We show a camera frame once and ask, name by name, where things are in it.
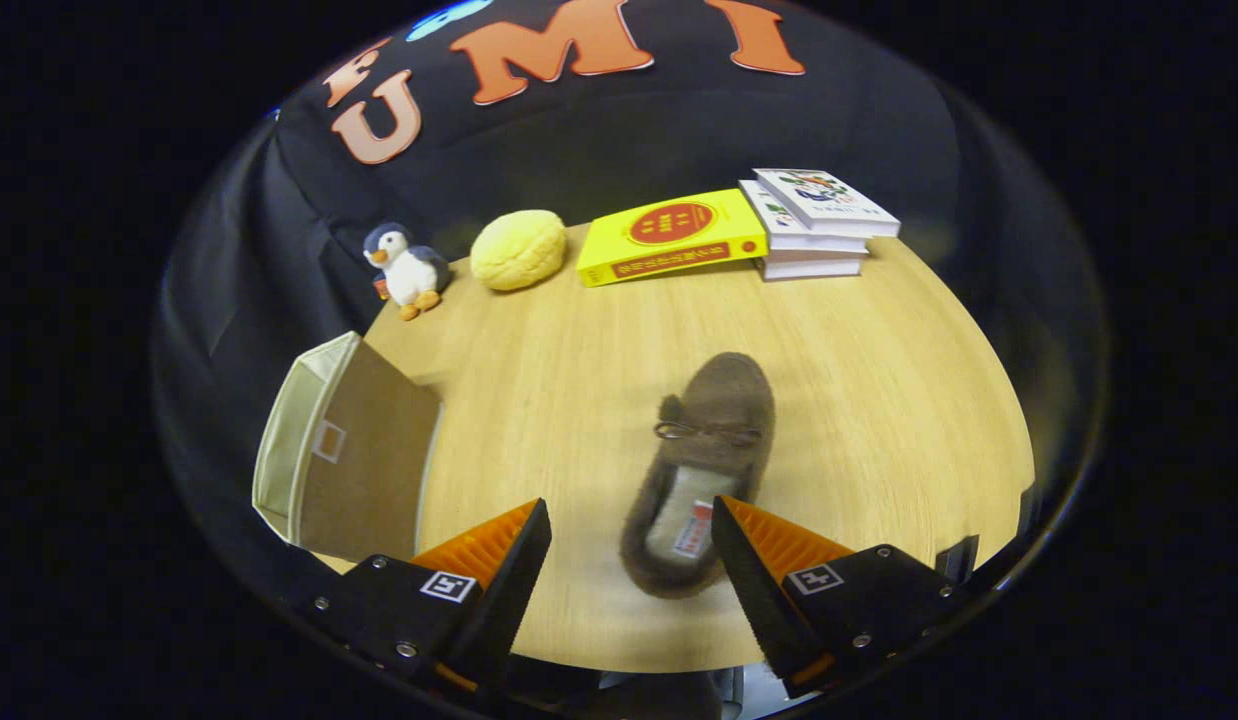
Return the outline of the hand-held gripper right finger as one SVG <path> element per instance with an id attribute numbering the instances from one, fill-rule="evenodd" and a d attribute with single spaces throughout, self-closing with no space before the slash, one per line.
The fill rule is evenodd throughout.
<path id="1" fill-rule="evenodd" d="M 730 496 L 716 497 L 711 532 L 789 696 L 870 678 L 938 633 L 967 601 L 958 583 L 893 544 L 851 551 Z"/>

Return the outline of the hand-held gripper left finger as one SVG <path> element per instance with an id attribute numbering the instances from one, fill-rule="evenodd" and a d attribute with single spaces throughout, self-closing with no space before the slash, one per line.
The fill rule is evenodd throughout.
<path id="1" fill-rule="evenodd" d="M 373 553 L 300 602 L 323 637 L 433 696 L 482 696 L 506 675 L 548 547 L 536 499 L 404 560 Z"/>

